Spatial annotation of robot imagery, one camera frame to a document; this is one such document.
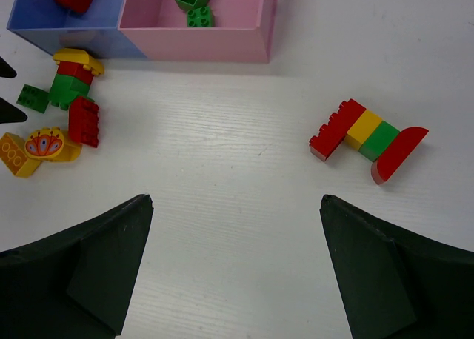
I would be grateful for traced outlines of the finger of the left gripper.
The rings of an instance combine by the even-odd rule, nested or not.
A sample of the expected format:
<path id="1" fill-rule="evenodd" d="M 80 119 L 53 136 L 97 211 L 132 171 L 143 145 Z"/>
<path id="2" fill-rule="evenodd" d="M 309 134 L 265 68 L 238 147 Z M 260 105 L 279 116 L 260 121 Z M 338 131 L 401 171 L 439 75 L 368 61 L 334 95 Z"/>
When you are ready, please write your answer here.
<path id="1" fill-rule="evenodd" d="M 16 76 L 17 72 L 3 58 L 0 58 L 0 77 L 15 78 Z"/>
<path id="2" fill-rule="evenodd" d="M 22 123 L 27 115 L 8 101 L 0 98 L 0 124 Z"/>

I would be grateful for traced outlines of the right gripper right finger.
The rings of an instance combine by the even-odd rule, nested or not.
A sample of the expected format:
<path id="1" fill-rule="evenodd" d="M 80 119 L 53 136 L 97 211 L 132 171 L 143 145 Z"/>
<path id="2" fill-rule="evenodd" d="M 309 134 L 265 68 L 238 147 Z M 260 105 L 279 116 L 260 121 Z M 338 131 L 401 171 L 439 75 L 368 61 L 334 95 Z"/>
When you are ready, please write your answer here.
<path id="1" fill-rule="evenodd" d="M 353 338 L 472 338 L 473 253 L 334 196 L 321 223 Z"/>

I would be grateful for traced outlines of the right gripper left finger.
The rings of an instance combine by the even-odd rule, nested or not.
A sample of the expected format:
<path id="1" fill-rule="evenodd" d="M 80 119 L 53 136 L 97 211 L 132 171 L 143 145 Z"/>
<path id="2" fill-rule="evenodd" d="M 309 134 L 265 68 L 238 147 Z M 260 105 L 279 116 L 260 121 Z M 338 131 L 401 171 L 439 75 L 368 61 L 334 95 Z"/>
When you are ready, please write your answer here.
<path id="1" fill-rule="evenodd" d="M 1 252 L 2 338 L 116 338 L 153 216 L 149 195 Z"/>

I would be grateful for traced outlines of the green curved lego brick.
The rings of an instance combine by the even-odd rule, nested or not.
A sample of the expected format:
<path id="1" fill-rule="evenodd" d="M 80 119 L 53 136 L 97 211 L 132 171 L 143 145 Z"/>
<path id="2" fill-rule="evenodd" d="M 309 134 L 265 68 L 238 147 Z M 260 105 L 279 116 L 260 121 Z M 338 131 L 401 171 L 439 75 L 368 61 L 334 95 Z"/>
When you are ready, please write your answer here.
<path id="1" fill-rule="evenodd" d="M 49 104 L 48 92 L 38 87 L 25 84 L 21 89 L 16 103 L 44 114 Z"/>

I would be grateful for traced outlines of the red lego brick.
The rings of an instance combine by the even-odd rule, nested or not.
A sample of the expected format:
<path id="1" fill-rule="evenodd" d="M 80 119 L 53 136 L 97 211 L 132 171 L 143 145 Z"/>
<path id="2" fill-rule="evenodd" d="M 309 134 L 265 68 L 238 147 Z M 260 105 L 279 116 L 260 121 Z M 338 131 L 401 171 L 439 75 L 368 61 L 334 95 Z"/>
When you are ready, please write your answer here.
<path id="1" fill-rule="evenodd" d="M 68 133 L 72 141 L 97 148 L 99 145 L 99 106 L 79 96 L 69 107 Z"/>

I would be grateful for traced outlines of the red yellow green lego assembly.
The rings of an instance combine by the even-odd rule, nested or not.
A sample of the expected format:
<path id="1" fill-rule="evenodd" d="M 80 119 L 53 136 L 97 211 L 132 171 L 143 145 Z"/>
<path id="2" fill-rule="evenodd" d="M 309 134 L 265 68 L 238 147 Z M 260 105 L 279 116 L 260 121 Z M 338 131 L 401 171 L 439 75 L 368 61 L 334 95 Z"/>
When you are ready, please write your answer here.
<path id="1" fill-rule="evenodd" d="M 311 153 L 325 162 L 343 142 L 372 162 L 371 177 L 387 182 L 423 141 L 424 127 L 395 128 L 354 99 L 342 101 L 318 134 L 308 142 Z"/>

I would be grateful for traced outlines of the small green lego brick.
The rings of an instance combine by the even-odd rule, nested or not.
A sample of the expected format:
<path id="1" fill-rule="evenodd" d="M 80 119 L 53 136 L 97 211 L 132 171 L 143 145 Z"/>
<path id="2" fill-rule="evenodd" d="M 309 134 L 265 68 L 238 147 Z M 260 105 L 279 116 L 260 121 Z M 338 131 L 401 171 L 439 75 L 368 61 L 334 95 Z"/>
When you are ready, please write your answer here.
<path id="1" fill-rule="evenodd" d="M 188 27 L 214 27 L 214 15 L 210 6 L 189 10 L 186 17 Z"/>

